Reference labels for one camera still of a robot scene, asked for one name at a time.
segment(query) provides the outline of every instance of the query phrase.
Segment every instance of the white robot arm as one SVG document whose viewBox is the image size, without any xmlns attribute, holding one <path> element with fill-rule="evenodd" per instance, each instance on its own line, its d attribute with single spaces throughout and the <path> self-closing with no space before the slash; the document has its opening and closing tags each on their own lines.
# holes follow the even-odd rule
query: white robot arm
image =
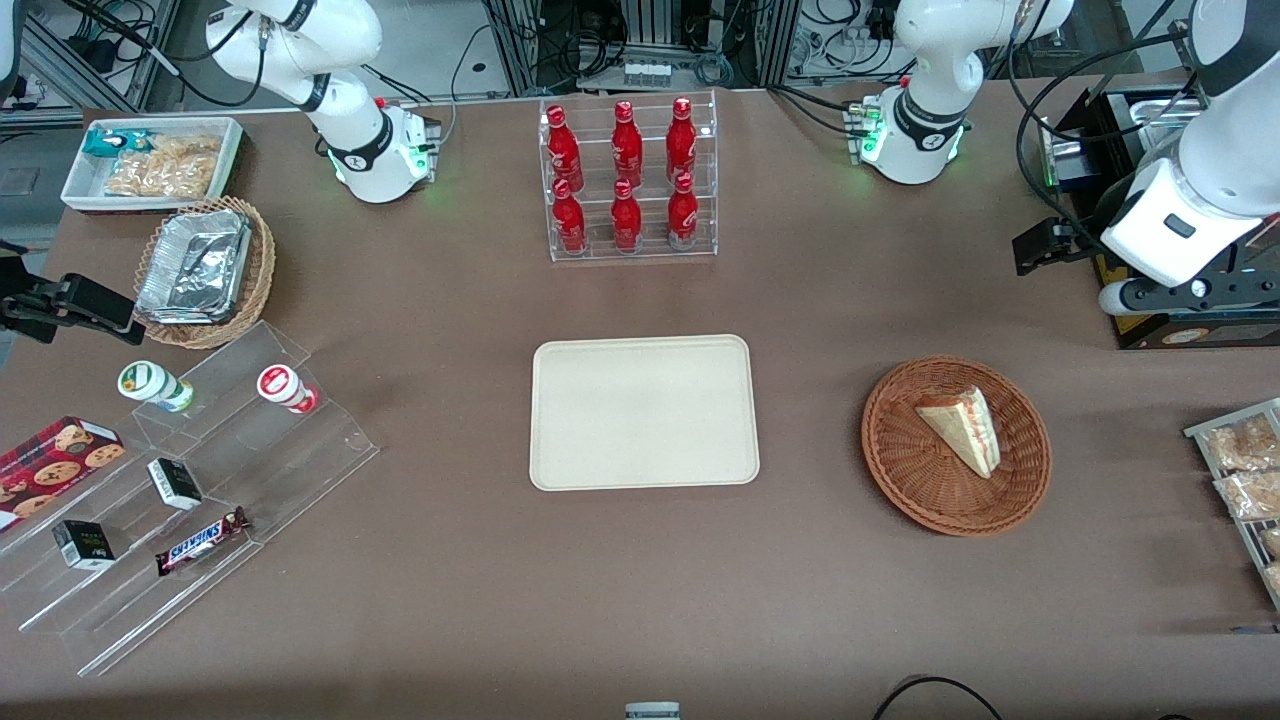
<svg viewBox="0 0 1280 720">
<path fill-rule="evenodd" d="M 974 54 L 1056 31 L 1074 0 L 902 0 L 893 38 L 915 54 L 909 85 L 864 100 L 870 136 L 860 160 L 884 177 L 920 184 L 942 173 L 960 142 L 965 111 L 982 87 Z M 1039 24 L 1032 22 L 1039 18 Z"/>
<path fill-rule="evenodd" d="M 1148 152 L 1102 242 L 1165 287 L 1206 264 L 1272 213 L 1280 213 L 1280 6 L 1266 0 L 1199 0 L 1189 49 L 1210 105 L 1180 136 Z M 1103 288 L 1111 314 L 1124 283 Z"/>
<path fill-rule="evenodd" d="M 242 22 L 250 13 L 257 22 Z M 262 87 L 311 118 L 356 197 L 388 202 L 430 177 L 422 118 L 379 106 L 349 72 L 378 56 L 383 42 L 365 0 L 237 0 L 209 17 L 205 40 L 221 44 L 214 59 L 228 74 L 255 82 L 261 73 Z"/>
</svg>

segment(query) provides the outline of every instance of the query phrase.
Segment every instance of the woven basket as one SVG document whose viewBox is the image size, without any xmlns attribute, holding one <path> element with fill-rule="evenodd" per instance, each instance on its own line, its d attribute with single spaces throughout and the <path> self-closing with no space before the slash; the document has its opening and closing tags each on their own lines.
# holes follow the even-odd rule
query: woven basket
<svg viewBox="0 0 1280 720">
<path fill-rule="evenodd" d="M 983 479 L 915 413 L 920 400 L 978 386 L 1000 442 L 1000 465 Z M 932 355 L 881 378 L 863 411 L 863 455 L 872 477 L 902 512 L 951 536 L 995 536 L 1044 500 L 1052 456 L 1048 433 L 1027 396 L 996 370 Z"/>
<path fill-rule="evenodd" d="M 248 260 L 244 261 L 244 277 L 241 281 L 239 297 L 236 302 L 236 314 L 232 319 L 220 325 L 148 325 L 147 337 L 165 345 L 178 345 L 188 350 L 210 350 L 238 338 L 248 332 L 262 307 L 266 305 L 266 296 L 271 292 L 271 273 L 275 272 L 275 240 L 271 238 L 271 228 L 266 227 L 262 215 L 252 205 L 237 197 L 219 197 L 209 200 L 191 208 L 178 210 L 180 214 L 211 213 L 214 210 L 236 210 L 253 224 L 253 234 L 250 237 Z M 142 281 L 147 277 L 147 268 L 151 266 L 151 254 L 155 252 L 156 240 L 160 237 L 160 228 L 151 233 L 151 241 L 142 251 L 142 261 L 133 274 L 133 292 L 142 291 Z M 137 313 L 134 319 L 142 320 Z"/>
</svg>

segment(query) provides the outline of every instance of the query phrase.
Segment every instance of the clear acrylic shelf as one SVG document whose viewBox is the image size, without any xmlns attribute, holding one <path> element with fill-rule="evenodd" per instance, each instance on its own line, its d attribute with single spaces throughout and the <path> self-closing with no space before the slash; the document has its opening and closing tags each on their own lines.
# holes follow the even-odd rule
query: clear acrylic shelf
<svg viewBox="0 0 1280 720">
<path fill-rule="evenodd" d="M 134 438 L 127 462 L 86 479 L 88 491 L 22 528 L 0 550 L 0 594 L 20 629 L 59 634 L 79 674 L 100 675 L 376 455 L 360 425 L 316 383 L 307 356 L 260 322 L 183 375 L 197 398 L 186 413 L 140 405 L 122 421 L 147 438 Z M 321 404 L 294 415 L 259 397 L 257 374 L 274 363 L 315 384 Z M 200 506 L 180 511 L 160 501 L 146 470 L 156 457 L 186 462 L 204 495 Z M 156 553 L 237 506 L 250 519 L 247 530 L 159 577 Z M 96 573 L 68 568 L 49 529 L 63 519 L 100 523 L 115 564 Z"/>
<path fill-rule="evenodd" d="M 698 232 L 691 250 L 677 251 L 667 242 L 667 201 L 673 188 L 667 179 L 667 128 L 671 126 L 671 104 L 685 96 L 692 102 L 692 122 L 698 128 L 694 167 L 694 196 L 698 197 Z M 626 99 L 632 102 L 636 128 L 644 140 L 644 182 L 634 197 L 640 204 L 644 218 L 640 252 L 623 255 L 613 245 L 613 104 Z M 561 105 L 568 118 L 568 127 L 577 137 L 582 156 L 584 187 L 576 195 L 586 219 L 586 252 L 564 252 L 556 218 L 552 215 L 552 181 L 556 178 L 547 151 L 550 126 L 547 108 Z M 538 124 L 538 150 L 541 156 L 543 202 L 547 206 L 547 237 L 552 260 L 636 260 L 643 258 L 690 258 L 716 255 L 719 251 L 718 197 L 716 141 L 719 128 L 716 119 L 713 92 L 655 92 L 626 97 L 600 97 L 572 95 L 543 100 Z"/>
</svg>

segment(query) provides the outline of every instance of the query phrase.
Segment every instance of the red bottle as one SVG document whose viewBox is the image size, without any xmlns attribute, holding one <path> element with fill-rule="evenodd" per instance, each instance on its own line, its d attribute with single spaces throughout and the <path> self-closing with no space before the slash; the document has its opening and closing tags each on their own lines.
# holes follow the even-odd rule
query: red bottle
<svg viewBox="0 0 1280 720">
<path fill-rule="evenodd" d="M 640 204 L 631 197 L 631 181 L 613 183 L 613 245 L 623 255 L 640 252 Z"/>
<path fill-rule="evenodd" d="M 556 201 L 552 202 L 552 217 L 556 218 L 556 232 L 561 236 L 561 246 L 570 255 L 586 252 L 586 220 L 582 218 L 582 206 L 570 191 L 568 181 L 556 178 L 552 193 L 556 196 Z"/>
<path fill-rule="evenodd" d="M 547 123 L 552 126 L 547 138 L 547 151 L 552 155 L 552 170 L 556 177 L 568 181 L 571 192 L 582 190 L 582 156 L 577 151 L 577 138 L 564 124 L 564 108 L 552 105 L 547 109 Z"/>
<path fill-rule="evenodd" d="M 635 110 L 626 100 L 613 106 L 613 167 L 618 177 L 631 181 L 631 190 L 644 182 L 644 141 L 636 129 Z"/>
<path fill-rule="evenodd" d="M 694 104 L 687 97 L 677 97 L 671 105 L 671 128 L 667 129 L 667 179 L 676 183 L 680 170 L 694 172 L 698 150 L 694 146 L 698 131 L 694 128 Z"/>
<path fill-rule="evenodd" d="M 676 173 L 676 192 L 667 202 L 667 242 L 673 250 L 692 250 L 698 231 L 698 199 L 694 197 L 694 176 L 689 170 Z"/>
</svg>

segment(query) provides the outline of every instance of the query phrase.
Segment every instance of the green and white cup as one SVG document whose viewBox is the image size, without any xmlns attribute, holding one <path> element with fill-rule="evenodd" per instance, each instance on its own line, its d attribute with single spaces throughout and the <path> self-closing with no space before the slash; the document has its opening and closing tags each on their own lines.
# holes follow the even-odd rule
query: green and white cup
<svg viewBox="0 0 1280 720">
<path fill-rule="evenodd" d="M 152 402 L 168 413 L 182 413 L 196 397 L 195 388 L 187 380 L 179 380 L 173 373 L 150 360 L 129 363 L 115 382 L 120 395 L 138 402 Z"/>
</svg>

